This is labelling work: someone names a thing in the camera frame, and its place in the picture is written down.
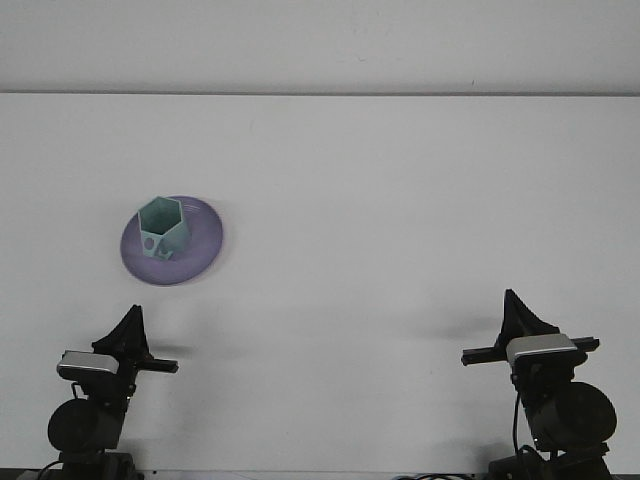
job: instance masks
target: purple plate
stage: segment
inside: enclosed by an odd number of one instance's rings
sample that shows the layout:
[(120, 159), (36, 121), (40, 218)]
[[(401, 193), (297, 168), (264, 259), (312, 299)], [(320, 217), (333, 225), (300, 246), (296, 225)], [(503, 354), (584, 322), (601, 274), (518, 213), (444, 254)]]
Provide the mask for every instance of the purple plate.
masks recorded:
[(194, 197), (172, 196), (182, 202), (191, 240), (186, 250), (169, 260), (147, 257), (142, 253), (138, 215), (134, 215), (122, 233), (120, 255), (129, 273), (152, 285), (175, 285), (204, 272), (222, 247), (222, 222), (211, 206)]

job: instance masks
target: camera mount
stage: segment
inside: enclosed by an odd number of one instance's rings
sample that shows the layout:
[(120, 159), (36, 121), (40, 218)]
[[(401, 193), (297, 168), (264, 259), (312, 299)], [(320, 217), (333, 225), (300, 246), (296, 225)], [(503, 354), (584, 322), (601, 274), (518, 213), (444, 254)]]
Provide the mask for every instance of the camera mount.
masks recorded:
[[(62, 378), (74, 382), (75, 396), (49, 420), (49, 441), (63, 463), (61, 478), (141, 480), (130, 454), (106, 450), (118, 446), (138, 372), (175, 373), (178, 363), (151, 355), (139, 305), (92, 347), (93, 353), (67, 350), (57, 366)], [(78, 398), (78, 385), (87, 398)]]
[(570, 339), (540, 320), (513, 290), (505, 292), (495, 345), (464, 350), (462, 363), (509, 362), (536, 450), (549, 452), (550, 458), (528, 446), (518, 449), (514, 435), (516, 455), (489, 463), (488, 479), (611, 479), (602, 457), (609, 450), (604, 441), (616, 428), (615, 410), (600, 390), (572, 381), (574, 368), (599, 345), (593, 337)]

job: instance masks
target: silver camera face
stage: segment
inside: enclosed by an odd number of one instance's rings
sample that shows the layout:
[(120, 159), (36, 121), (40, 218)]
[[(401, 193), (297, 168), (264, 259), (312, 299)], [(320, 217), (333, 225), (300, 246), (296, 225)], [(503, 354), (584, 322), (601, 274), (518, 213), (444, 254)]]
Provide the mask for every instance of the silver camera face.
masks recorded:
[(563, 333), (514, 338), (507, 345), (507, 360), (513, 367), (520, 357), (557, 352), (570, 352), (578, 347)]
[(62, 355), (62, 360), (58, 363), (56, 370), (62, 378), (68, 378), (73, 376), (74, 373), (81, 372), (111, 373), (115, 375), (119, 366), (118, 361), (110, 355), (67, 350)]

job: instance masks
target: hexagonal cup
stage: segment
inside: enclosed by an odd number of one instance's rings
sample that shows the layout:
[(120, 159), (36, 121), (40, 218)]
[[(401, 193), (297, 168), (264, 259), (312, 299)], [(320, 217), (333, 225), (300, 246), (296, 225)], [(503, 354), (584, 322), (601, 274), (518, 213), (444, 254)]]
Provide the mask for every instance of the hexagonal cup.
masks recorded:
[(191, 238), (182, 202), (174, 198), (151, 200), (138, 210), (138, 225), (142, 253), (147, 257), (168, 260), (187, 248)]

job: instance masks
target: black cable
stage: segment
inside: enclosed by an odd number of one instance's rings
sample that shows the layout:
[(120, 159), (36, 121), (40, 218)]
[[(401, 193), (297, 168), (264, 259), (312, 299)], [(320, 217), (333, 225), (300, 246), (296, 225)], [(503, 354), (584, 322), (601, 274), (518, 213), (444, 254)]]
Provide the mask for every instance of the black cable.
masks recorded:
[(53, 467), (54, 465), (58, 465), (59, 463), (63, 463), (63, 462), (61, 462), (60, 460), (56, 460), (55, 462), (51, 462), (51, 463), (50, 463), (49, 465), (47, 465), (46, 467), (43, 467), (43, 468), (42, 468), (42, 470), (40, 470), (40, 471), (38, 472), (38, 476), (36, 477), (36, 480), (42, 480), (43, 475), (44, 475), (45, 473), (47, 473), (47, 471), (48, 471), (51, 467)]
[(71, 384), (71, 391), (73, 392), (73, 397), (77, 400), (78, 399), (78, 391), (76, 390), (76, 387), (80, 386), (80, 384), (78, 382), (73, 382)]
[(545, 461), (544, 458), (542, 458), (542, 455), (540, 455), (538, 453), (538, 451), (535, 448), (533, 448), (531, 445), (523, 445), (523, 446), (521, 446), (520, 447), (520, 451), (521, 452), (529, 452), (529, 453), (535, 455), (536, 457), (538, 457), (538, 460), (540, 460), (541, 462)]
[(513, 409), (513, 429), (511, 431), (512, 434), (512, 440), (513, 440), (513, 449), (516, 452), (516, 458), (518, 459), (518, 464), (520, 465), (520, 468), (522, 469), (522, 471), (524, 471), (527, 474), (527, 478), (529, 480), (533, 480), (531, 478), (531, 472), (529, 472), (529, 469), (527, 468), (527, 465), (524, 462), (524, 456), (522, 455), (523, 451), (527, 450), (533, 450), (529, 445), (525, 445), (522, 448), (518, 447), (518, 408), (520, 407), (520, 392), (518, 392), (518, 394), (516, 395), (516, 406)]

